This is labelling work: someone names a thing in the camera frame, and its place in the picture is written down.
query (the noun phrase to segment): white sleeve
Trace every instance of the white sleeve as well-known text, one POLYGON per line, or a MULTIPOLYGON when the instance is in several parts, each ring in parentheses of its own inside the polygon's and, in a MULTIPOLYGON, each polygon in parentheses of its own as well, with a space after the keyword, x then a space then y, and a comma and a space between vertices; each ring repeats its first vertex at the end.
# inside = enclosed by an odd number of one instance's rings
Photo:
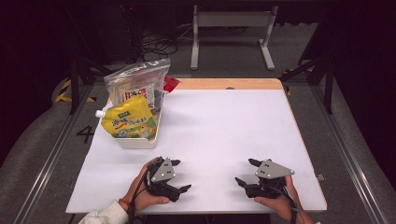
POLYGON ((128 214, 117 201, 113 201, 103 210, 91 211, 78 224, 125 224, 128 214))

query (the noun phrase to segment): human hand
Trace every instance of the human hand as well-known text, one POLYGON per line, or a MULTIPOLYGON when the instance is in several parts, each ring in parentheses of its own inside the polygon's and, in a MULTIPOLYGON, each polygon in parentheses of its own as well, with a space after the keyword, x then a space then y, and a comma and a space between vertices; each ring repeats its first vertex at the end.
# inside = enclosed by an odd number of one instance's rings
MULTIPOLYGON (((299 209, 299 213, 297 216, 297 223, 311 224, 314 221, 309 217, 309 215, 305 212, 303 207, 301 206, 300 199, 298 197, 298 193, 296 188, 293 185, 293 181, 291 175, 285 176, 286 188, 289 191, 290 197, 294 200, 299 209)), ((291 220, 291 206, 290 201, 284 195, 281 195, 275 199, 269 199, 265 197, 255 197, 254 202, 261 203, 264 206, 272 208, 276 211, 276 213, 286 219, 287 221, 291 220)))
MULTIPOLYGON (((139 175, 134 179, 132 182, 131 186, 128 189, 128 192, 125 194, 125 196, 122 198, 122 201, 120 201, 120 205, 122 208, 127 211, 129 204, 126 202, 130 202, 132 198, 134 197, 134 193, 136 192, 137 186, 139 185, 139 181, 143 178, 144 173, 147 170, 147 166, 150 162, 156 161, 157 158, 149 161, 146 163, 142 169, 140 170, 139 175)), ((147 190, 146 190, 146 185, 142 183, 139 187, 139 190, 137 191, 137 196, 134 199, 134 205, 136 209, 136 213, 147 208, 150 205, 154 204, 162 204, 162 203, 169 203, 169 199, 167 197, 163 196, 154 196, 151 195, 147 190)))

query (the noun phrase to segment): jelly drink pouch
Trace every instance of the jelly drink pouch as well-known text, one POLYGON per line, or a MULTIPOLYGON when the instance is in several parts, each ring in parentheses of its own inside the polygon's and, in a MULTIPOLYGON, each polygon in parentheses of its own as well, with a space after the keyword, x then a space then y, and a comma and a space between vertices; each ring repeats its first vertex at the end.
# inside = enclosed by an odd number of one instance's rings
POLYGON ((96 111, 102 119, 103 128, 115 138, 152 139, 157 132, 157 124, 151 114, 146 98, 136 95, 106 112, 96 111))

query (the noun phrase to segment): white table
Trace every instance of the white table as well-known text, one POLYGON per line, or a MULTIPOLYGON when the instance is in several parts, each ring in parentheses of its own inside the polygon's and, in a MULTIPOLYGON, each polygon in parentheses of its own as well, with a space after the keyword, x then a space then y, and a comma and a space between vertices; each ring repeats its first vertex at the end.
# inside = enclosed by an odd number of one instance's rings
POLYGON ((154 205, 143 214, 273 212, 254 203, 234 180, 258 182, 257 167, 249 164, 250 158, 272 159, 294 170, 293 181, 304 209, 327 209, 277 79, 182 79, 164 97, 158 137, 154 149, 123 149, 98 125, 66 213, 88 213, 108 206, 125 194, 142 165, 158 156, 181 160, 169 185, 192 187, 176 203, 154 205), (194 87, 239 90, 182 90, 194 87))

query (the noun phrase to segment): white tray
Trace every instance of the white tray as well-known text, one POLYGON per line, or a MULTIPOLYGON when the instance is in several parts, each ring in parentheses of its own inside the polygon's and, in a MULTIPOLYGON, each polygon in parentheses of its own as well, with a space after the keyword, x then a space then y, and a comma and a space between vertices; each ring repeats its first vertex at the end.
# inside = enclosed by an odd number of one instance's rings
POLYGON ((148 140, 147 138, 113 138, 120 144, 121 147, 127 149, 153 149, 157 146, 157 137, 160 132, 160 122, 161 122, 161 114, 163 111, 160 111, 160 115, 157 122, 157 132, 155 133, 154 139, 148 140))

